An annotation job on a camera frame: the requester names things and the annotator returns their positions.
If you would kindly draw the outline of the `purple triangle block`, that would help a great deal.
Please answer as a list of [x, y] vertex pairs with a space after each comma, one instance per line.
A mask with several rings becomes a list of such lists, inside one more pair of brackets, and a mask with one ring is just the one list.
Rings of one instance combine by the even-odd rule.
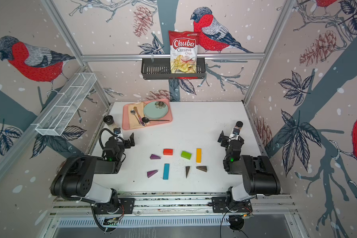
[[150, 178], [150, 177], [152, 177], [153, 175], [155, 175], [156, 173], [158, 173], [158, 170], [148, 171], [148, 172], [147, 172], [147, 177]]
[[155, 155], [155, 154], [151, 154], [150, 159], [151, 160], [159, 160], [159, 159], [161, 159], [161, 157], [158, 155]]

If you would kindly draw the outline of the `red rectangular block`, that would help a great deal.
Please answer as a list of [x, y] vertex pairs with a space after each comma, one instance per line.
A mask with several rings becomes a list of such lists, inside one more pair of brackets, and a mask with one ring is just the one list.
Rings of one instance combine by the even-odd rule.
[[165, 155], [165, 156], [173, 156], [173, 153], [174, 153], [173, 149], [164, 149], [163, 150], [163, 155]]

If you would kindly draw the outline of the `green rectangular block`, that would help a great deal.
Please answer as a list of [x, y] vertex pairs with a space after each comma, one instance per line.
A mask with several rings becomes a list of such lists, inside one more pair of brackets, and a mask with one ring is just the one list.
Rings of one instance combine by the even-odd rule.
[[191, 154], [191, 153], [189, 153], [189, 152], [186, 152], [186, 151], [182, 151], [180, 156], [181, 156], [182, 158], [185, 158], [185, 159], [190, 160], [190, 159], [191, 159], [192, 154]]

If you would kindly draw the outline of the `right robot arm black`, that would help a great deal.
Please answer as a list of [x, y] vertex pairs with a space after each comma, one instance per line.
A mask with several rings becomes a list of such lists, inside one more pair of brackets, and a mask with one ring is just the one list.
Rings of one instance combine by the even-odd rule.
[[242, 176], [241, 184], [229, 187], [226, 193], [227, 203], [242, 202], [259, 194], [280, 194], [280, 181], [267, 156], [243, 155], [244, 140], [237, 133], [226, 136], [221, 132], [218, 142], [225, 148], [224, 170], [229, 175]]

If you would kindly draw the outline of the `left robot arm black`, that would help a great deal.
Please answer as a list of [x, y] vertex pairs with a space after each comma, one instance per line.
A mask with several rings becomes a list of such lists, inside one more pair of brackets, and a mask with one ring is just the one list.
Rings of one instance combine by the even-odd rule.
[[135, 146], [134, 134], [124, 139], [120, 132], [120, 128], [113, 131], [103, 128], [99, 132], [100, 157], [69, 157], [51, 184], [51, 194], [64, 200], [103, 204], [117, 210], [121, 206], [117, 191], [95, 183], [94, 175], [111, 175], [120, 171], [127, 157], [125, 150]]

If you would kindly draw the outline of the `black ladle spoon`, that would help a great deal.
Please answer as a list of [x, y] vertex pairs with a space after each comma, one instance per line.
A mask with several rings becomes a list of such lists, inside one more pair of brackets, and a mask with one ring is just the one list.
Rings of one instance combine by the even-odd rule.
[[169, 122], [170, 120], [162, 120], [162, 119], [149, 119], [147, 117], [143, 117], [142, 119], [143, 123], [149, 123], [149, 122]]

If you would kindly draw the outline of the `orange long block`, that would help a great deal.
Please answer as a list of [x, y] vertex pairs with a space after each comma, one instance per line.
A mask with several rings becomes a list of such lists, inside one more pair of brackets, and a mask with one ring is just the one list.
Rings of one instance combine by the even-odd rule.
[[200, 164], [202, 160], [202, 149], [197, 148], [196, 149], [196, 163]]

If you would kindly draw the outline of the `white spice jar black lid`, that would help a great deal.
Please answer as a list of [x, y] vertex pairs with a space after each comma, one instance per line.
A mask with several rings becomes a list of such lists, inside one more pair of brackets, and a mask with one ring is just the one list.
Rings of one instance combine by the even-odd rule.
[[114, 121], [114, 118], [113, 116], [111, 115], [107, 115], [103, 118], [103, 122], [106, 124], [107, 128], [110, 130], [110, 131], [114, 131], [115, 128], [117, 128], [117, 124], [115, 123]]

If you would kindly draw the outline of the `brown triangle block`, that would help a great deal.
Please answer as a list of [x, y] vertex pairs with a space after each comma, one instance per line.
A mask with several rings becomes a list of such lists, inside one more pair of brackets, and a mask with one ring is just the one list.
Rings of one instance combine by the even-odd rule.
[[186, 166], [185, 167], [185, 177], [186, 178], [188, 177], [189, 171], [190, 171], [190, 166]]
[[207, 172], [207, 166], [197, 166], [196, 168], [200, 171]]

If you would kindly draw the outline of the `light green plate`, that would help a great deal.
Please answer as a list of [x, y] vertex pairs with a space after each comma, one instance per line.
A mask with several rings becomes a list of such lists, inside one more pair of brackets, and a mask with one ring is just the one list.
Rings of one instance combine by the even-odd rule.
[[153, 101], [146, 104], [143, 108], [144, 116], [157, 120], [163, 118], [169, 111], [168, 105], [163, 101]]

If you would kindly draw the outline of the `pink tray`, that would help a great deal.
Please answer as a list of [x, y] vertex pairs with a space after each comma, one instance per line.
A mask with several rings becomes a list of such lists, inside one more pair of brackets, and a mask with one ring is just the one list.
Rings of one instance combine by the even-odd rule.
[[[168, 113], [163, 117], [161, 118], [162, 120], [170, 120], [169, 122], [149, 122], [149, 123], [146, 123], [146, 126], [142, 127], [142, 128], [145, 128], [145, 127], [151, 127], [151, 126], [157, 126], [157, 125], [162, 125], [162, 124], [167, 124], [167, 123], [170, 123], [173, 121], [173, 116], [172, 116], [172, 112], [171, 112], [171, 107], [170, 107], [170, 100], [169, 99], [158, 99], [158, 100], [150, 100], [150, 101], [144, 101], [144, 105], [150, 103], [150, 102], [153, 102], [153, 101], [163, 101], [165, 102], [168, 107], [169, 107], [169, 111]], [[135, 130], [135, 129], [130, 129], [129, 127], [129, 116], [127, 115], [126, 113], [126, 109], [127, 109], [127, 105], [126, 104], [125, 106], [123, 106], [123, 118], [122, 118], [122, 127], [124, 130], [128, 131], [128, 130]]]

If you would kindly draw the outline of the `teal long block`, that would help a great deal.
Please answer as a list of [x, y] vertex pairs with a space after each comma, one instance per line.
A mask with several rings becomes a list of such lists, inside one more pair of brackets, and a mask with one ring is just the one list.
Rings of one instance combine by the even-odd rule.
[[163, 180], [169, 179], [170, 164], [164, 164]]

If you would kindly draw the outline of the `brown triangle block left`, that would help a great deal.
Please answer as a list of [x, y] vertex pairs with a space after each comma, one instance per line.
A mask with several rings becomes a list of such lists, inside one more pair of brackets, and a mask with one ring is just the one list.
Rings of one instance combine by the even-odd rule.
[[190, 171], [190, 166], [186, 166], [185, 167], [185, 177], [186, 178], [188, 177], [189, 171]]

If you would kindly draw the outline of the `Chuba cassava chips bag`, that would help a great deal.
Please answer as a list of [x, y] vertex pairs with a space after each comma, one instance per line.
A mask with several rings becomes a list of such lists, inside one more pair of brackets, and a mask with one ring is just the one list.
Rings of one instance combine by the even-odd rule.
[[169, 40], [171, 73], [197, 73], [199, 32], [169, 31]]

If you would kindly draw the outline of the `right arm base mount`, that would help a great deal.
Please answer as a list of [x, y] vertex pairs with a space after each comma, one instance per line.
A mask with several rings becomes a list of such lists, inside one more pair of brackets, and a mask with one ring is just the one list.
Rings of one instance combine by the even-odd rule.
[[207, 205], [212, 207], [213, 213], [252, 213], [250, 200], [234, 201], [226, 197], [212, 197]]

